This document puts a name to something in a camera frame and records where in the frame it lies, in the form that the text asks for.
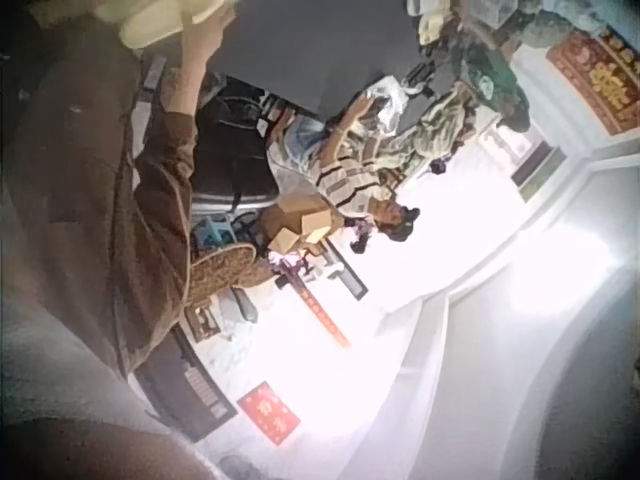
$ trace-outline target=person in brown jacket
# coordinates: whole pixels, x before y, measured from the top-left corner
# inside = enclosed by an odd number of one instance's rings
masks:
[[[139,61],[111,27],[75,20],[26,98],[3,145],[3,477],[223,478],[126,378],[185,296],[194,113],[233,16],[185,16],[179,81],[136,159],[135,191]],[[21,61],[3,54],[5,78]]]

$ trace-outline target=gray table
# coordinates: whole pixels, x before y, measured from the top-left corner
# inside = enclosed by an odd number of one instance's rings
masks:
[[[327,119],[419,62],[404,0],[243,0],[211,68]]]

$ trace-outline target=hand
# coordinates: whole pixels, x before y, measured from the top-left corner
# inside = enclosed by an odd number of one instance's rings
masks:
[[[233,4],[225,2],[204,22],[193,23],[189,11],[182,12],[182,66],[205,67],[209,58],[220,48],[224,29],[235,19]]]
[[[347,110],[347,117],[352,120],[359,120],[369,111],[371,105],[373,105],[373,98],[369,98],[366,93],[362,93]]]

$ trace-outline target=gold chinese character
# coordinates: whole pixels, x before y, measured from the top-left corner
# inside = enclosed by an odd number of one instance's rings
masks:
[[[273,407],[271,406],[271,403],[269,402],[269,400],[260,401],[257,408],[258,408],[258,411],[261,414],[263,414],[265,417],[273,411]]]
[[[620,41],[619,38],[611,37],[611,39],[609,39],[609,46],[616,50],[620,50],[622,47],[624,47],[624,44]]]
[[[615,66],[607,67],[604,63],[596,64],[589,72],[593,89],[601,93],[618,110],[624,108],[631,101],[627,97],[627,89],[624,83],[613,74]]]
[[[287,431],[287,424],[285,423],[284,420],[282,420],[281,418],[276,418],[273,421],[273,426],[275,427],[276,430],[278,430],[278,432],[280,433],[284,433]]]
[[[633,62],[635,55],[633,54],[631,49],[625,48],[623,51],[620,52],[620,58],[622,58],[627,63],[631,63]]]

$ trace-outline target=cardboard box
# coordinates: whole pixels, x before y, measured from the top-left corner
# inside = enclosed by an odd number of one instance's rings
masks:
[[[315,244],[331,230],[331,208],[321,195],[282,195],[266,209],[262,228],[271,240],[269,249],[281,255]]]

